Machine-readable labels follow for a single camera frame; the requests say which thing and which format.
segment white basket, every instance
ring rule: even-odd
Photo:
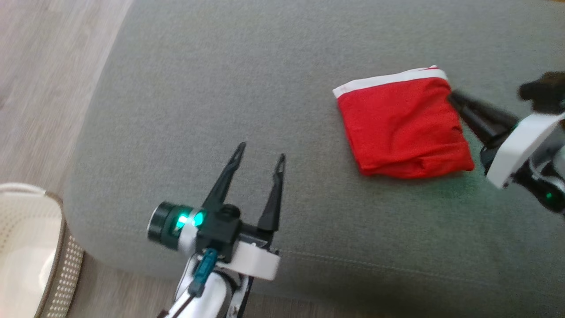
[[[1,318],[65,317],[83,254],[60,198],[28,184],[0,184]]]

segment gray sofa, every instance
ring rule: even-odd
[[[454,87],[520,116],[519,84],[565,68],[565,4],[538,0],[137,0],[116,39],[64,192],[80,244],[177,278],[150,243],[163,200],[198,205],[241,141],[228,202],[256,222],[287,155],[282,264],[254,291],[397,314],[559,316],[565,223],[477,169],[363,177],[332,89],[438,64]]]

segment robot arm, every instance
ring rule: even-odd
[[[224,204],[244,150],[241,143],[201,208],[165,201],[153,212],[148,238],[188,257],[175,303],[158,318],[241,318],[253,279],[275,279],[280,257],[270,247],[279,230],[286,158],[279,157],[255,226],[241,221],[236,206]]]
[[[483,143],[480,160],[496,187],[517,183],[548,210],[564,213],[565,72],[546,73],[519,94],[533,102],[534,113],[522,120],[458,91],[448,100]]]

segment red cloth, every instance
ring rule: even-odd
[[[416,179],[473,170],[450,92],[436,66],[334,89],[361,173]]]

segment cable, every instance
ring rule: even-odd
[[[179,310],[177,310],[176,314],[172,316],[172,318],[177,318],[193,299],[194,295],[190,295],[189,298],[180,306]]]

